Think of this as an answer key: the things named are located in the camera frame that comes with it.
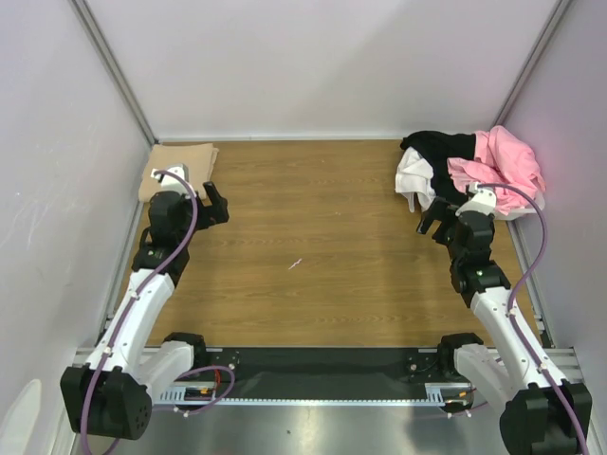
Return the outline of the pink t shirt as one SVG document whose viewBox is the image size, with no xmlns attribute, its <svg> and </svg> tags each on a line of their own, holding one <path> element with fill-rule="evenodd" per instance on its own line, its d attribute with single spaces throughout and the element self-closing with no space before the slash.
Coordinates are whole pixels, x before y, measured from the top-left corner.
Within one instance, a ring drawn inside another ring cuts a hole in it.
<svg viewBox="0 0 607 455">
<path fill-rule="evenodd" d="M 545 193 L 545 181 L 534 151 L 505 127 L 450 135 L 449 141 L 453 148 L 447 158 L 451 193 L 446 199 L 451 203 L 464 204 L 467 185 L 474 182 L 507 184 L 532 199 Z"/>
</svg>

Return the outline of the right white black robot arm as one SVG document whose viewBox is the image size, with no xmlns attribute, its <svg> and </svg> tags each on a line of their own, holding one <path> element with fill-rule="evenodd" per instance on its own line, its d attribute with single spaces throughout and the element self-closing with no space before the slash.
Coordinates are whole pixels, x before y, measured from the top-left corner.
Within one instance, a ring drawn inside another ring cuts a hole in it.
<svg viewBox="0 0 607 455">
<path fill-rule="evenodd" d="M 462 207 L 436 198 L 419 233 L 439 224 L 433 239 L 447 248 L 451 284 L 489 332 L 498 356 L 474 334 L 445 336 L 436 358 L 449 381 L 465 377 L 500 415 L 510 454 L 586 454 L 592 397 L 572 382 L 535 338 L 516 301 L 516 287 L 491 258 L 496 197 L 479 190 Z"/>
</svg>

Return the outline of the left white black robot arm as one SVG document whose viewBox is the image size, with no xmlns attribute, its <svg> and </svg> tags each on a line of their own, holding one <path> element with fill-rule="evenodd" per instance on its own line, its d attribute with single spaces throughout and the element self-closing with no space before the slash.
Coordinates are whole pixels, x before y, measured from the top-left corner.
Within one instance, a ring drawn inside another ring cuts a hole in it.
<svg viewBox="0 0 607 455">
<path fill-rule="evenodd" d="M 189 243 L 202 229 L 229 220 L 228 201 L 212 182 L 210 203 L 180 178 L 150 200 L 143 231 L 119 309 L 80 366 L 65 369 L 60 388 L 71 428 L 90 436 L 136 440 L 148 427 L 153 406 L 178 379 L 221 382 L 226 367 L 213 367 L 201 335 L 172 332 L 148 359 L 144 347 L 156 319 L 174 293 L 190 259 Z"/>
</svg>

